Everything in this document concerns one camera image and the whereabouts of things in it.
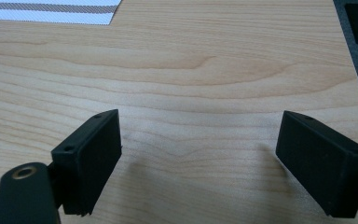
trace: light wood surface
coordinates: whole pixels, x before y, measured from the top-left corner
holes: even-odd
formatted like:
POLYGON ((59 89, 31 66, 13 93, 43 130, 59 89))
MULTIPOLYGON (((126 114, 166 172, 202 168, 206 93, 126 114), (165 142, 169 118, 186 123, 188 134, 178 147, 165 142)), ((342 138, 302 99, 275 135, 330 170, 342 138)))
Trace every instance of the light wood surface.
POLYGON ((0 176, 117 108, 123 156, 62 223, 358 223, 275 156, 283 110, 358 142, 333 1, 124 0, 109 26, 0 21, 0 176))

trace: gray stripe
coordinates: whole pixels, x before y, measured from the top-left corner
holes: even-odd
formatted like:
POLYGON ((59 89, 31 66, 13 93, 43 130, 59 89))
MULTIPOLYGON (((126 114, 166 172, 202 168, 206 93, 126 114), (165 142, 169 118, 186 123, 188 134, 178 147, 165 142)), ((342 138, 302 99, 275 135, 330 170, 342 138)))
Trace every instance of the gray stripe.
POLYGON ((116 7, 117 6, 100 7, 100 6, 71 6, 71 5, 53 5, 53 4, 29 4, 29 3, 0 3, 0 9, 93 13, 93 14, 112 13, 115 12, 116 7))

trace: striped cloth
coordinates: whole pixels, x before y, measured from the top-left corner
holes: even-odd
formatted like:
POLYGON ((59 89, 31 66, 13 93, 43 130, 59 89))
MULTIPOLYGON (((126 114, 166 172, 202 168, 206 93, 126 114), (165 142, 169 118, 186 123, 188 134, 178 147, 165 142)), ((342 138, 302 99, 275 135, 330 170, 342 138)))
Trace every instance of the striped cloth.
POLYGON ((107 25, 121 0, 0 0, 0 20, 107 25))

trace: wood grain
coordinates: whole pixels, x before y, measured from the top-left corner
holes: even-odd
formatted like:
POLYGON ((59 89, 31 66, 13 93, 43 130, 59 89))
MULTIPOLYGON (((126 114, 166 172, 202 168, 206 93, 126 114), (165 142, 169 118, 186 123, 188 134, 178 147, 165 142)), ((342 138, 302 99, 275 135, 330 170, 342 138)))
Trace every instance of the wood grain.
POLYGON ((118 108, 123 156, 62 223, 358 223, 278 162, 283 110, 358 142, 358 79, 332 1, 123 1, 109 26, 0 21, 0 176, 118 108))

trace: black plastic block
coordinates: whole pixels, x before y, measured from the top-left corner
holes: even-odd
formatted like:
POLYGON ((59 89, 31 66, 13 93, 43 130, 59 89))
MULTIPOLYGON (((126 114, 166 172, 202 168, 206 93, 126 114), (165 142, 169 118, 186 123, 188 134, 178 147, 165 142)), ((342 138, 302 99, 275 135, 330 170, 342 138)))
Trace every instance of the black plastic block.
POLYGON ((118 110, 88 119, 51 155, 65 214, 91 214, 121 156, 118 110))
POLYGON ((7 223, 60 223, 45 164, 23 164, 2 176, 0 224, 7 223))
POLYGON ((316 119, 285 111, 276 154, 327 215, 356 215, 357 143, 316 119))

